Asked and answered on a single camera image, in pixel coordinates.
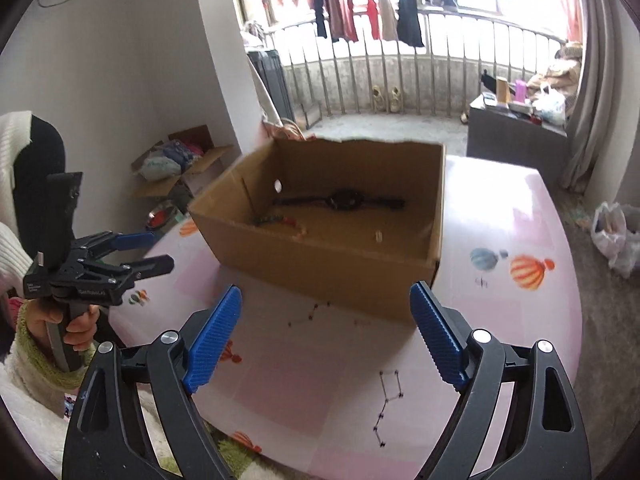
cardboard box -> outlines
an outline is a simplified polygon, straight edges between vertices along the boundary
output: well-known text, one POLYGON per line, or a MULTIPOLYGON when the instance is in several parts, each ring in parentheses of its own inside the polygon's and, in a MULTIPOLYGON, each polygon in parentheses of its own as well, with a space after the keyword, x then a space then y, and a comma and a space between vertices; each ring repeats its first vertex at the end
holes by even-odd
MULTIPOLYGON (((174 139, 197 144, 205 153, 181 175, 170 176, 154 182, 144 181, 134 190, 132 195, 133 197, 169 196, 169 193, 171 193, 172 189, 179 182, 183 183, 188 188, 191 196, 196 196, 207 184, 222 173, 222 166, 214 163, 217 162, 222 155, 228 152, 228 150, 231 149, 231 146, 221 146, 219 148, 214 147, 211 136, 209 135, 209 129, 206 126, 197 126, 196 128, 190 128, 183 132, 171 134, 169 136, 169 140, 174 139)), ((161 146, 162 144, 164 144, 164 141, 159 140, 151 148, 146 150, 145 153, 140 155, 131 164, 131 170, 133 172, 137 172, 142 167, 146 156, 151 152, 151 150, 156 146, 161 146)))
POLYGON ((190 211, 226 266, 320 301, 413 322, 409 288, 418 280, 432 283, 440 261, 444 160, 440 144, 271 140, 210 184, 190 211), (343 188, 396 196, 406 205, 352 211, 273 205, 277 196, 328 196, 343 188), (296 237, 284 224, 255 225, 273 214, 295 218, 307 234, 296 237))

metal railing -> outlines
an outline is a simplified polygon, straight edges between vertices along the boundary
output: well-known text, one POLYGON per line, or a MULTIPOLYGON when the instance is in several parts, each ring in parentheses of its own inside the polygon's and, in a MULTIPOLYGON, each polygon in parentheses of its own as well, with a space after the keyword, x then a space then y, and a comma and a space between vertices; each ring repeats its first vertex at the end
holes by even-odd
POLYGON ((465 110, 481 92, 483 70, 509 81, 527 79, 546 68, 564 44, 563 38, 492 14, 438 7, 423 7, 418 14, 423 48, 374 40, 363 11, 354 17, 358 42, 318 38, 309 16, 270 28, 268 47, 280 53, 293 101, 318 103, 329 116, 338 109, 341 114, 366 107, 380 111, 371 91, 377 79, 387 96, 387 112, 390 88, 397 86, 401 112, 421 114, 430 108, 431 115, 440 110, 451 117, 454 108, 465 110))

silver screw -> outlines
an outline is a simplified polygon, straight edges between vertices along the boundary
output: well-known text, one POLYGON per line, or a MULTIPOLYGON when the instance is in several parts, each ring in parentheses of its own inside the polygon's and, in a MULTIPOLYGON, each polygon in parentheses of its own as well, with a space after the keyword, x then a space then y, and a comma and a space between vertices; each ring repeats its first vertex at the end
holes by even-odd
POLYGON ((486 330, 474 330, 473 332, 474 339, 479 343, 488 343, 491 341, 491 334, 489 334, 486 330))
POLYGON ((113 343, 111 341, 103 341, 100 343, 100 346, 98 346, 98 352, 101 354, 108 354, 111 350, 113 350, 113 343))
POLYGON ((160 336, 160 341, 162 341, 165 345, 171 345, 178 341, 178 333, 173 330, 169 330, 169 332, 165 332, 160 336))
POLYGON ((545 341, 544 339, 538 341, 538 350, 540 350, 541 352, 544 352, 545 354, 551 354, 553 349, 554 346, 549 341, 545 341))

sneaker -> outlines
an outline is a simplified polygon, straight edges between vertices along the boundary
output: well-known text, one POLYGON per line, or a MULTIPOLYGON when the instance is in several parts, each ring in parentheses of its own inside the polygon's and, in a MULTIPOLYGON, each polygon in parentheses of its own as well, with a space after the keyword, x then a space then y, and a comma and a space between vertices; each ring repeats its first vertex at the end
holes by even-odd
POLYGON ((377 112, 386 112, 385 95, 380 91, 380 87, 373 85, 371 93, 373 94, 373 109, 377 112))
POLYGON ((400 90, 397 86, 394 86, 391 89, 391 92, 389 94, 389 109, 391 111, 391 113, 393 114, 397 114, 400 111, 400 101, 402 99, 402 96, 400 94, 400 90))

pink tablecloth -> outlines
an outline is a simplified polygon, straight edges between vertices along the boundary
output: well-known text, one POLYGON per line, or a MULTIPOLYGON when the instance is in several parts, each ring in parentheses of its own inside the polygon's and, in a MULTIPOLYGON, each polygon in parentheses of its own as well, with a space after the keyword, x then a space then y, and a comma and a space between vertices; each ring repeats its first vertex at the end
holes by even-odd
MULTIPOLYGON (((573 380, 580 300, 568 243, 539 174, 450 156, 444 204, 437 297, 503 342, 549 339, 573 380)), ((415 328, 220 267, 190 220, 150 252, 161 253, 174 257, 174 272, 140 283, 111 309, 111 324, 129 345, 180 328, 231 283, 242 289, 241 320, 213 379, 195 397, 204 418, 327 480, 415 477, 458 397, 440 380, 415 328)), ((491 465, 510 391, 502 389, 476 470, 491 465)))

